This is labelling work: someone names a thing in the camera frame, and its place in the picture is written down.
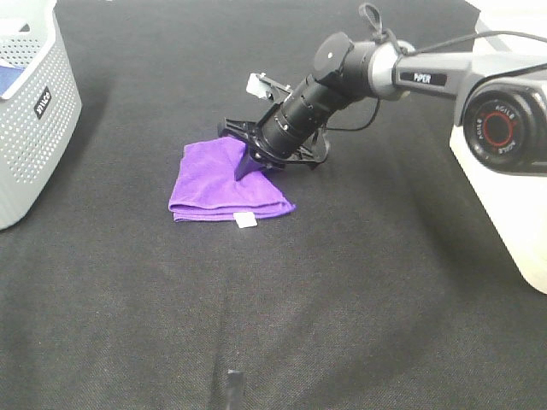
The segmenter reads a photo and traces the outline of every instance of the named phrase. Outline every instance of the perforated basket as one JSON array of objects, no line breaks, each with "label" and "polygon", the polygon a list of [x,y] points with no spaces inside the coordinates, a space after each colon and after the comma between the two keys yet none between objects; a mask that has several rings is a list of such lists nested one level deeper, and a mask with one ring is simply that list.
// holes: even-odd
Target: perforated basket
[{"label": "perforated basket", "polygon": [[0,96],[0,229],[30,209],[61,159],[81,101],[56,0],[1,0],[0,58],[24,71]]}]

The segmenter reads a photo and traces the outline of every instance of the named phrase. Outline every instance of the purple towel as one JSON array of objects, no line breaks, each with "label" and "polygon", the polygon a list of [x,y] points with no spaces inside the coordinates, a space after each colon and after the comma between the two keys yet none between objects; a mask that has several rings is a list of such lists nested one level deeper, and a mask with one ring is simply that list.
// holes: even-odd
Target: purple towel
[{"label": "purple towel", "polygon": [[234,212],[257,218],[288,214],[295,205],[260,172],[236,181],[233,172],[245,144],[232,137],[185,146],[179,177],[169,200],[174,220],[233,220]]}]

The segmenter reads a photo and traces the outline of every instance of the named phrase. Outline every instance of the black tablecloth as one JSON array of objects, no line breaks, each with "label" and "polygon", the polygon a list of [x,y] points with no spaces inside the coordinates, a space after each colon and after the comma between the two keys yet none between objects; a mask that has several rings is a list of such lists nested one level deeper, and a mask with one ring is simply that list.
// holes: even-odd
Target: black tablecloth
[{"label": "black tablecloth", "polygon": [[[473,31],[463,1],[377,0],[417,46]],[[452,102],[386,102],[322,166],[271,177],[286,217],[175,224],[185,144],[257,120],[249,73],[297,84],[369,30],[348,0],[65,0],[84,108],[31,212],[0,232],[0,408],[547,406],[547,300],[448,142]],[[453,50],[470,50],[463,44]],[[359,126],[373,100],[336,114]]]}]

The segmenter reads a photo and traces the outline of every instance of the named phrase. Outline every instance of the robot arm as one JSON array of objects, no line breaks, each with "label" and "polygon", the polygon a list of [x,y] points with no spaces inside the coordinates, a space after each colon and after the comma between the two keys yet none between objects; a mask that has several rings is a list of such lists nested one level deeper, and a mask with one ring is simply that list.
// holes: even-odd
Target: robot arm
[{"label": "robot arm", "polygon": [[[514,53],[424,53],[390,31],[353,42],[343,32],[317,50],[311,73],[293,90],[252,74],[247,91],[273,101],[257,122],[224,119],[219,135],[246,143],[235,173],[285,164],[316,166],[326,159],[315,145],[336,111],[365,97],[397,100],[415,91],[455,100],[454,123],[463,125],[469,148],[486,166],[506,173],[547,172],[547,59]],[[305,143],[311,141],[311,148]]]}]

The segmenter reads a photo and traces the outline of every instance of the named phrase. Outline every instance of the black cable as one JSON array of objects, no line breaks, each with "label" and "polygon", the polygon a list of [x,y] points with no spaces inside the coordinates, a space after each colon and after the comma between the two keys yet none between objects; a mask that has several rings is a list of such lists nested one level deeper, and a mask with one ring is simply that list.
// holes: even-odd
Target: black cable
[{"label": "black cable", "polygon": [[374,120],[376,120],[376,115],[378,115],[378,112],[379,112],[379,106],[380,106],[380,99],[377,98],[376,107],[374,107],[373,115],[370,117],[370,120],[368,120],[367,124],[365,124],[364,126],[360,126],[358,128],[331,128],[327,126],[325,127],[325,129],[328,131],[347,131],[347,132],[362,131],[365,128],[368,128],[374,122]]},{"label": "black cable", "polygon": [[402,48],[400,45],[399,45],[399,42],[397,41],[397,37],[395,37],[395,33],[390,30],[389,28],[386,28],[383,33],[387,36],[387,38],[390,40],[391,42],[391,45],[393,45],[393,48],[395,49],[395,51],[401,55],[407,55],[407,49],[405,48]]},{"label": "black cable", "polygon": [[450,45],[464,43],[466,41],[475,40],[477,38],[494,37],[494,36],[500,36],[500,35],[530,38],[532,40],[540,41],[542,43],[547,43],[547,38],[541,37],[541,36],[536,36],[534,34],[528,34],[527,32],[511,32],[511,31],[506,31],[506,30],[497,30],[497,31],[476,32],[474,34],[468,34],[467,36],[453,38],[451,40],[444,41],[443,43],[437,43],[437,44],[429,45],[429,46],[424,47],[422,49],[418,49],[418,50],[415,50],[415,51],[410,51],[410,52],[407,52],[407,53],[404,53],[404,54],[406,56],[416,56],[416,55],[421,54],[421,53],[428,53],[430,51],[443,49],[444,47],[448,47]]}]

